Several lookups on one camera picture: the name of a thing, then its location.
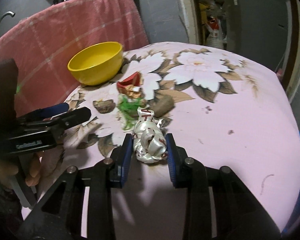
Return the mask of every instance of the pink towel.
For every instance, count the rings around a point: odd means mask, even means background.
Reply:
[[[88,46],[117,41],[124,50],[148,45],[133,0],[70,0],[21,21],[0,38],[0,61],[19,68],[17,116],[63,102],[79,85],[69,60]]]

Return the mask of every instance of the table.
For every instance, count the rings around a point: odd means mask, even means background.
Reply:
[[[64,154],[62,147],[47,152],[39,192],[68,166],[91,167],[122,144],[117,109],[99,114],[93,101],[117,103],[116,82],[139,71],[149,102],[173,97],[175,108],[164,118],[176,144],[207,167],[231,167],[283,230],[300,190],[300,137],[275,73],[224,50],[177,42],[128,51],[125,58],[109,83],[69,95],[71,108],[87,106],[92,116],[67,131]],[[165,163],[133,158],[124,189],[112,193],[117,239],[181,239],[186,191],[173,188]]]

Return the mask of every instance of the yellow bowl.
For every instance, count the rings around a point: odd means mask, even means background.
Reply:
[[[122,45],[109,41],[87,47],[68,63],[68,70],[80,83],[95,86],[112,79],[123,62]]]

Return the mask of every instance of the screw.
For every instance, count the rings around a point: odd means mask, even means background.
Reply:
[[[194,163],[194,159],[191,157],[185,158],[185,163],[191,165]]]
[[[74,173],[77,171],[77,167],[76,166],[70,166],[67,168],[67,172],[68,173]]]
[[[223,173],[229,174],[229,173],[231,172],[231,169],[230,169],[228,166],[222,166],[222,167],[221,167],[221,171],[222,171]]]
[[[103,160],[103,163],[104,163],[104,164],[107,164],[107,165],[111,164],[112,162],[113,162],[113,159],[111,159],[111,158],[105,158],[105,159]]]

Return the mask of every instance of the human hand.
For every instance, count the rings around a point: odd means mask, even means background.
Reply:
[[[26,184],[30,186],[35,186],[40,180],[40,157],[42,157],[43,151],[37,152],[33,155],[30,162],[29,174],[26,175]],[[9,177],[16,175],[18,173],[18,167],[5,160],[0,160],[0,182],[7,188],[12,189]]]

